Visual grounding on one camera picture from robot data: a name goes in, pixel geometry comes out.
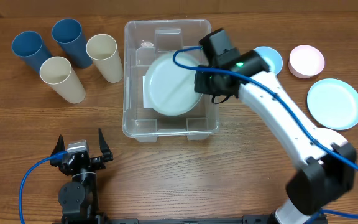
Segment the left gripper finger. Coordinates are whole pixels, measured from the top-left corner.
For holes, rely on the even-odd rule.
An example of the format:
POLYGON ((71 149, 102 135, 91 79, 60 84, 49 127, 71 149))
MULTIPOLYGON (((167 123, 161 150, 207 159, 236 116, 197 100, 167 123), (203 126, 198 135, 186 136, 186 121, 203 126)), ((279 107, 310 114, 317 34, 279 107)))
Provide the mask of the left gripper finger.
POLYGON ((62 135, 59 135, 57 144, 50 155, 50 165, 58 167, 61 165, 63 156, 65 153, 64 139, 62 135))
POLYGON ((100 147, 100 151, 102 153, 103 161, 104 162, 112 161, 113 154, 112 154, 107 142, 104 139, 101 128, 98 129, 98 136, 99 136, 99 147, 100 147))

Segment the grey plate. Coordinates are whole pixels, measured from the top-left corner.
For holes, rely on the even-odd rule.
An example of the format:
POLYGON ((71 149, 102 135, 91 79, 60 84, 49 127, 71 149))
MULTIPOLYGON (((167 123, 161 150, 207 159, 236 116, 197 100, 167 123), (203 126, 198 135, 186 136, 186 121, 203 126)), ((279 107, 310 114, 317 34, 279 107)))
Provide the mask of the grey plate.
POLYGON ((181 68, 176 63, 188 67, 199 65, 199 61, 189 54, 174 57, 169 52, 152 62, 145 74, 152 108, 165 116, 189 112, 202 97, 201 93, 194 91, 196 72, 181 68))

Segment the light blue small bowl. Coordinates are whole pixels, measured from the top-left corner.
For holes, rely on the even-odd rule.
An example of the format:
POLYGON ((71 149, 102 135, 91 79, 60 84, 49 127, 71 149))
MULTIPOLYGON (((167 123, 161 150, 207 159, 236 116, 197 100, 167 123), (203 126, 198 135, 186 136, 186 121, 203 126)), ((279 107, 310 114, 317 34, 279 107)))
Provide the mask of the light blue small bowl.
POLYGON ((260 46, 254 49, 269 65, 270 71, 278 75, 283 68, 283 59, 278 51, 271 47, 260 46))

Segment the beige cup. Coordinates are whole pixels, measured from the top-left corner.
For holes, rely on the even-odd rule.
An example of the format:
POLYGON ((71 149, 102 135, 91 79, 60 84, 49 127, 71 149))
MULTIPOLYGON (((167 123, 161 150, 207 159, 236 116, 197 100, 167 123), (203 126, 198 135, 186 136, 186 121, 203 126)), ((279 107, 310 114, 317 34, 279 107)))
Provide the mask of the beige cup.
POLYGON ((42 81, 67 102, 77 104, 85 99, 85 89, 65 57, 56 56, 47 59, 41 65, 39 74, 42 81))
POLYGON ((117 83, 123 78, 118 45, 112 36, 108 34, 92 36, 86 44, 86 53, 108 82, 117 83))

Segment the pink small bowl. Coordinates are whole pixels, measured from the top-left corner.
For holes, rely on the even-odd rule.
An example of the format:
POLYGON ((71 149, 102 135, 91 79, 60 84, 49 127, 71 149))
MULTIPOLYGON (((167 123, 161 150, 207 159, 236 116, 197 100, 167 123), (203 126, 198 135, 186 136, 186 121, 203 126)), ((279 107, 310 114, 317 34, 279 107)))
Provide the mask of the pink small bowl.
POLYGON ((323 71, 324 66, 324 56, 316 47, 299 45, 290 52, 288 68, 298 78, 316 76, 323 71))

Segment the light blue plate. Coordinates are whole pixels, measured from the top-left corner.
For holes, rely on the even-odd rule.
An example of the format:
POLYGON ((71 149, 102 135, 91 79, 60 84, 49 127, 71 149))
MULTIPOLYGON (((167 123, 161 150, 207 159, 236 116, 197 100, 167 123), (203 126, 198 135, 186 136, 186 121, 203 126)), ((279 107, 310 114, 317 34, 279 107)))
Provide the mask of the light blue plate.
POLYGON ((311 86, 306 104, 312 117, 326 128, 343 131, 358 123, 358 92, 335 78, 311 86))

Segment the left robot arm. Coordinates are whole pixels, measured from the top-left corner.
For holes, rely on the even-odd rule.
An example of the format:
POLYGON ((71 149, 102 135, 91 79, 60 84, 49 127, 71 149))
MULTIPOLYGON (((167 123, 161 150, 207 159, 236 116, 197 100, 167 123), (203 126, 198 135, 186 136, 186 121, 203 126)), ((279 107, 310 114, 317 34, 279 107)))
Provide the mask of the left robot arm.
POLYGON ((58 193, 62 206, 61 223, 110 222, 99 209, 96 172, 106 168, 105 163, 113 160, 113 154, 100 129, 98 137, 100 156, 90 156, 90 148, 85 140, 72 142, 65 148, 63 136, 59 136, 51 153, 50 165, 71 177, 71 181, 63 185, 58 193))

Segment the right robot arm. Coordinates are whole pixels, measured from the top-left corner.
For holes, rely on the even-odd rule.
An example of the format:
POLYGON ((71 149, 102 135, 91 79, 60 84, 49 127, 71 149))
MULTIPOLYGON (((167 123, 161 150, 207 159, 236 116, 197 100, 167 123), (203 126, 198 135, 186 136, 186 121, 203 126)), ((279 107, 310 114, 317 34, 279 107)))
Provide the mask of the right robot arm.
POLYGON ((311 223, 322 208, 354 185, 356 149, 342 137, 325 136, 283 90, 255 51, 203 47, 208 65, 198 66, 195 91, 235 96, 254 110, 282 144, 296 174, 287 183, 288 200, 272 223, 311 223))

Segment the clear plastic storage bin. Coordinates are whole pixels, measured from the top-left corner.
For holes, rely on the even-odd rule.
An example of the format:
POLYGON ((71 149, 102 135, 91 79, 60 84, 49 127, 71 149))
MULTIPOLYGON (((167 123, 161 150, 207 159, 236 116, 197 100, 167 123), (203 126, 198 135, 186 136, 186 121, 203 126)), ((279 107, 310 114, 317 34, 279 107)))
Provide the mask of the clear plastic storage bin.
POLYGON ((202 95, 198 104, 179 116, 165 116, 143 108, 142 77, 152 62, 165 53, 189 54, 206 65, 196 49, 199 40, 211 32, 206 19, 130 21, 124 28, 123 133, 139 142, 155 142, 160 136, 186 136, 202 140, 219 129, 218 106, 211 96, 202 95))

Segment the blue cup far left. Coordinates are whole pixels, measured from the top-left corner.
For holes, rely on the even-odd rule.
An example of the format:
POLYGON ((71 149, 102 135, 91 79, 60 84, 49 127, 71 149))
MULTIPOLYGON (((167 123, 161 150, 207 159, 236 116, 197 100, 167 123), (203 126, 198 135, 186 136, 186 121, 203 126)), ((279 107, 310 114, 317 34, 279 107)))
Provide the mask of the blue cup far left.
POLYGON ((36 73, 39 73, 42 64, 52 57, 41 35, 31 30, 22 32, 14 38, 12 51, 36 73))

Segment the blue cup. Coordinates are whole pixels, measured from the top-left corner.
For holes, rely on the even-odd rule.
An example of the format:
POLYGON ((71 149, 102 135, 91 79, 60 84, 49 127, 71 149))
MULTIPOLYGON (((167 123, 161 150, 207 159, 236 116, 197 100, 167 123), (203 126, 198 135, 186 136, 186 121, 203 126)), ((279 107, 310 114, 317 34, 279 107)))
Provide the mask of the blue cup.
POLYGON ((42 64, 52 57, 41 35, 31 30, 22 32, 14 38, 12 51, 36 73, 39 73, 42 64))
POLYGON ((52 37, 79 68, 93 64, 86 52, 86 39, 81 24, 71 18, 58 21, 52 28, 52 37))

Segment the blue cup rear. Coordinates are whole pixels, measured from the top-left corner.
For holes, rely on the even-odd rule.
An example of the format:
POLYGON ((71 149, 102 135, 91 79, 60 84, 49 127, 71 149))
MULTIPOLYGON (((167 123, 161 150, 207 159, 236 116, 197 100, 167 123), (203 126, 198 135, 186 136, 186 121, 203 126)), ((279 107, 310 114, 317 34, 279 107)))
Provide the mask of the blue cup rear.
POLYGON ((58 21, 52 28, 52 37, 79 68, 93 64, 86 52, 86 39, 81 24, 71 18, 58 21))

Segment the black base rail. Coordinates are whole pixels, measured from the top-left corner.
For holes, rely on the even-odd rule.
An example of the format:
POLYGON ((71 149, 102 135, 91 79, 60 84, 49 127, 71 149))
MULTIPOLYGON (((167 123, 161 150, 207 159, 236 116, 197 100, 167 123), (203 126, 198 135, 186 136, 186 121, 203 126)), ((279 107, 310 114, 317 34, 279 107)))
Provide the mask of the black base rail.
POLYGON ((101 221, 59 221, 58 223, 107 223, 107 224, 274 224, 272 215, 244 215, 235 218, 185 218, 185 219, 162 219, 162 220, 138 220, 132 219, 109 219, 101 221))

